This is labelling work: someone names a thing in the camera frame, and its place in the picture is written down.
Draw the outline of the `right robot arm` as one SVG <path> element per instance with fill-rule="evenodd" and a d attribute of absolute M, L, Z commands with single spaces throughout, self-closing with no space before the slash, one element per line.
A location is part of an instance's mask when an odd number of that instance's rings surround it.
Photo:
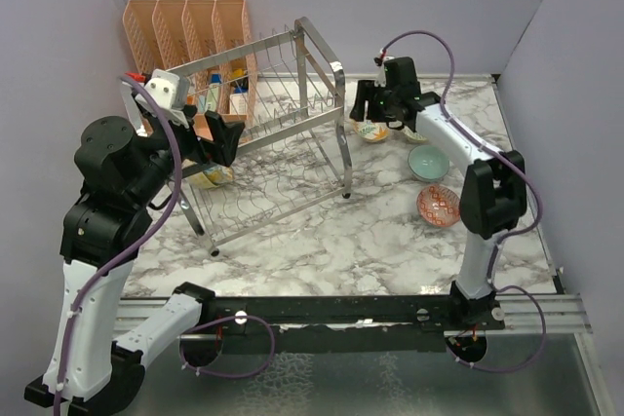
<path fill-rule="evenodd" d="M 461 171 L 459 214 L 468 237 L 462 265 L 452 283 L 449 321 L 469 329 L 494 307 L 493 270 L 505 235 L 527 211 L 525 161 L 469 130 L 443 97 L 424 93 L 410 57 L 379 58 L 378 74 L 357 85 L 351 119 L 408 128 L 428 139 Z"/>

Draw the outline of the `white bowl green leaves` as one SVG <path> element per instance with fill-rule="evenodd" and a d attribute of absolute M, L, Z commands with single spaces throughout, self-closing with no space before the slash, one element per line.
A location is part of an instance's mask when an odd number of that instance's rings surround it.
<path fill-rule="evenodd" d="M 385 125 L 371 121 L 352 121 L 352 128 L 356 136 L 368 143 L 381 142 L 389 135 L 389 129 Z"/>

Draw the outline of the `white bowl orange flower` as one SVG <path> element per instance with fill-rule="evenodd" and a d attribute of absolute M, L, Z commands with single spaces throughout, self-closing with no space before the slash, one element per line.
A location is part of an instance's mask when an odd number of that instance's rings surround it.
<path fill-rule="evenodd" d="M 405 138 L 415 144 L 426 144 L 428 139 L 418 132 L 413 132 L 409 128 L 403 128 L 402 134 Z"/>

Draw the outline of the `yellow sun pattern bowl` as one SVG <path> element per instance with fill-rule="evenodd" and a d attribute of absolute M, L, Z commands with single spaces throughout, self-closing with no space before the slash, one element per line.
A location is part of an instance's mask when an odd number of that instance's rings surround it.
<path fill-rule="evenodd" d="M 215 165 L 186 178 L 192 187 L 212 189 L 234 180 L 233 169 Z"/>

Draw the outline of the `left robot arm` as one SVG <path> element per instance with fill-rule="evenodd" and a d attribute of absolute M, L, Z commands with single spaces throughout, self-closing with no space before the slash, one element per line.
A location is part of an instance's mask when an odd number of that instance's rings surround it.
<path fill-rule="evenodd" d="M 141 136 L 120 116 L 89 124 L 74 162 L 83 177 L 77 202 L 63 220 L 63 303 L 58 337 L 46 371 L 24 389 L 25 400 L 43 408 L 66 407 L 72 415 L 112 415 L 137 395 L 150 361 L 185 326 L 201 333 L 215 321 L 202 299 L 176 295 L 146 331 L 115 338 L 114 323 L 124 284 L 139 248 L 162 226 L 148 207 L 164 187 L 181 192 L 182 165 L 231 165 L 245 125 L 206 114 L 210 137 L 190 121 L 153 119 Z"/>

